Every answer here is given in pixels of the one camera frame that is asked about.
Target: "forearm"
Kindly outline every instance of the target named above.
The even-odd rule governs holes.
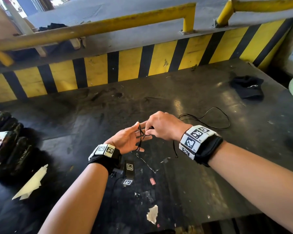
[[[38,234],[87,234],[91,232],[104,195],[108,172],[89,164],[55,204]]]
[[[208,164],[258,209],[293,232],[293,172],[227,142]]]

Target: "yellow stripe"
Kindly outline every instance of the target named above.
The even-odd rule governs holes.
[[[72,60],[49,64],[58,92],[77,89]]]
[[[85,57],[88,87],[107,84],[107,54]]]
[[[278,20],[275,22],[262,24],[248,46],[245,48],[240,58],[244,61],[253,62],[270,41],[270,39],[274,36],[283,22],[284,20]]]
[[[142,47],[119,52],[118,81],[138,78]]]
[[[289,32],[290,28],[286,31],[286,33],[282,36],[282,38],[277,42],[277,44],[273,47],[273,49],[268,53],[265,59],[259,64],[258,68],[262,71],[266,71],[267,67],[269,66],[272,58],[276,54],[277,50],[279,49],[281,43],[285,39],[287,33]]]
[[[243,38],[244,34],[246,33],[247,29],[248,27],[227,30],[220,40],[209,63],[229,60],[234,50]]]
[[[37,67],[14,71],[28,98],[47,94]]]
[[[201,35],[189,39],[179,70],[199,65],[211,35]]]
[[[148,75],[168,72],[177,40],[155,44]]]
[[[15,94],[13,93],[3,74],[0,74],[0,103],[16,99],[17,98]]]

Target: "torn paper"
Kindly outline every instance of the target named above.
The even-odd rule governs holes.
[[[38,189],[39,186],[41,186],[41,179],[47,173],[47,166],[48,164],[41,167],[12,199],[16,199],[18,197],[20,197],[20,200],[27,199],[35,189]]]
[[[153,208],[149,208],[149,210],[150,212],[147,213],[146,219],[155,225],[158,213],[158,206],[155,205]]]

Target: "yellow railing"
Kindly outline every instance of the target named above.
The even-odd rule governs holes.
[[[215,27],[225,27],[234,12],[276,12],[293,9],[293,0],[265,0],[265,1],[239,1],[229,0],[219,17],[215,21]]]
[[[0,61],[5,66],[10,66],[14,62],[4,51],[57,43],[69,39],[124,30],[174,19],[183,18],[182,33],[191,33],[193,32],[195,6],[196,3],[188,3],[176,7],[2,39],[0,40]]]

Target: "wrist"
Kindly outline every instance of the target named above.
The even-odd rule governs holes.
[[[183,134],[192,127],[191,124],[186,124],[181,122],[180,125],[177,126],[177,128],[175,129],[175,136],[174,136],[174,140],[180,142]]]

